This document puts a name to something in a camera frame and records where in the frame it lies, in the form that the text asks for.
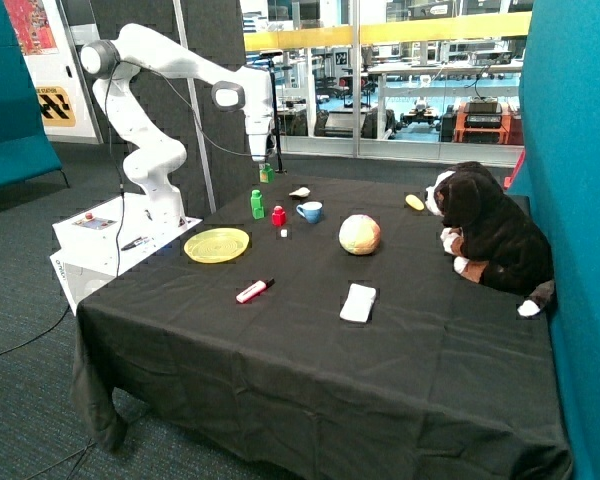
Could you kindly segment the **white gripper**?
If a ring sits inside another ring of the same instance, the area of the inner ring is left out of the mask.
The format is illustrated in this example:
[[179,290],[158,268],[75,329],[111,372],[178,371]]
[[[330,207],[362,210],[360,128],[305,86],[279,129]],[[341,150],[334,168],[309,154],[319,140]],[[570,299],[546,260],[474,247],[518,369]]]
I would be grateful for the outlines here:
[[[264,169],[264,162],[277,146],[274,120],[248,119],[247,136],[251,157],[254,162],[257,162],[259,170],[262,170]],[[268,161],[265,162],[265,168],[272,168]]]

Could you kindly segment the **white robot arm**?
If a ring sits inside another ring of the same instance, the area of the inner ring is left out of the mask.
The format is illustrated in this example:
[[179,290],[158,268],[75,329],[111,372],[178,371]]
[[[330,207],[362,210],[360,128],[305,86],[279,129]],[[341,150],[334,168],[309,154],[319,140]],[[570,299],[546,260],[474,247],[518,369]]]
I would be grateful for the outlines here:
[[94,78],[93,94],[109,123],[134,146],[123,161],[123,170],[142,189],[145,219],[156,230],[185,222],[181,193],[168,176],[183,165],[187,152],[181,141],[162,131],[167,109],[149,106],[149,101],[159,97],[149,93],[149,82],[142,82],[139,94],[133,93],[132,81],[141,71],[163,79],[197,79],[209,84],[218,110],[243,112],[252,159],[264,162],[274,150],[272,85],[263,69],[229,70],[134,23],[123,26],[114,40],[83,46],[80,61]]

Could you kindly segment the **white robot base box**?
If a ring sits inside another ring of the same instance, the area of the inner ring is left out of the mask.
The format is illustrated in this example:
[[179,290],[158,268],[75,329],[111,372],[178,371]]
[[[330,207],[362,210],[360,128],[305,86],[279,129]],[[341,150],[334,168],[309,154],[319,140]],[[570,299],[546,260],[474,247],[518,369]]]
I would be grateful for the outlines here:
[[53,225],[60,249],[50,261],[73,312],[91,294],[200,223],[166,227],[136,193],[118,195]]

